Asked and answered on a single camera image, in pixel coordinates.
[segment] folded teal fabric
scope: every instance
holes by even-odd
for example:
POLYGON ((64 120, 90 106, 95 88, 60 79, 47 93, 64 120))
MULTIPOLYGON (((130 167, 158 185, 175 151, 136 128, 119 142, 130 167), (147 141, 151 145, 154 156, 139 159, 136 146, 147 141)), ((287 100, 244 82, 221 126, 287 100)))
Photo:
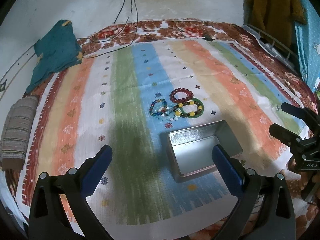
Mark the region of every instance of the folded teal fabric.
POLYGON ((58 21, 55 26, 34 45, 39 62, 33 70, 30 85, 26 92, 31 92, 37 85, 50 76, 68 67, 82 62, 82 53, 73 34, 72 23, 58 21))

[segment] colorful striped bedsheet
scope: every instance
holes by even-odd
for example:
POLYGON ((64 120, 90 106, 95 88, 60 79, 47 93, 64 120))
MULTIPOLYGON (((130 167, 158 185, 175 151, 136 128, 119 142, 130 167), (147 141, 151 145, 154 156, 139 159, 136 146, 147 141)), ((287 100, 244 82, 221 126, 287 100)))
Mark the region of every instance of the colorful striped bedsheet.
POLYGON ((166 134, 226 120, 243 148, 237 158, 244 167, 273 176, 285 169, 290 153, 269 135, 269 126, 306 133, 301 120, 282 112, 283 102, 303 106, 237 42, 160 40, 84 59, 56 73, 45 89, 20 175, 19 208, 28 216, 41 172, 64 174, 108 144, 112 163, 87 201, 111 235, 173 239, 194 233, 226 217, 236 199, 218 172, 177 184, 166 134), (193 91, 204 113, 172 122, 150 116, 151 102, 169 102, 178 87, 193 91))

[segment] brown cushion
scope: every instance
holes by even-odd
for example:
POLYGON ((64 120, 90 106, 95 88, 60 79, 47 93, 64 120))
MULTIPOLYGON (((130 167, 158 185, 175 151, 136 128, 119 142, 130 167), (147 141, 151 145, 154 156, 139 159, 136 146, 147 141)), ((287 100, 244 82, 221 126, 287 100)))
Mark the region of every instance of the brown cushion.
POLYGON ((3 138, 4 138, 5 131, 7 129, 7 126, 9 124, 11 115, 12 115, 13 107, 14 107, 14 105, 11 106, 11 108, 9 110, 9 113, 8 113, 8 115, 7 115, 7 117, 6 117, 5 121, 4 121, 4 125, 3 125, 3 130, 2 130, 1 139, 0 139, 0 165, 1 165, 1 162, 2 162, 2 143, 3 143, 3 138))
POLYGON ((37 105, 36 96, 19 99, 14 104, 2 142, 1 155, 4 170, 22 170, 37 105))

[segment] metal tin box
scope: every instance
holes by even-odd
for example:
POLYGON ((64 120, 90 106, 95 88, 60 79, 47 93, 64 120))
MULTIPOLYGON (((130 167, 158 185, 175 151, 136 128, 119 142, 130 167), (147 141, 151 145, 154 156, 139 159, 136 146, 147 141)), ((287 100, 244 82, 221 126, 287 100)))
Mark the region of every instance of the metal tin box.
POLYGON ((242 148, 225 120, 170 132, 168 157, 176 182, 184 182, 216 171, 212 149, 220 144, 234 156, 242 148))

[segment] blue patterned fabric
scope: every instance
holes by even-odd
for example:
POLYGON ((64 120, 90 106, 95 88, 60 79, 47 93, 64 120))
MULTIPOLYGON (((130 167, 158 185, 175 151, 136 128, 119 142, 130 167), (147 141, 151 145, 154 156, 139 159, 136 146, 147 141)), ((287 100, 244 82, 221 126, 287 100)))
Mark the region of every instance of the blue patterned fabric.
POLYGON ((307 25, 295 22, 299 65, 303 80, 315 91, 320 76, 320 17, 309 0, 301 0, 307 25))

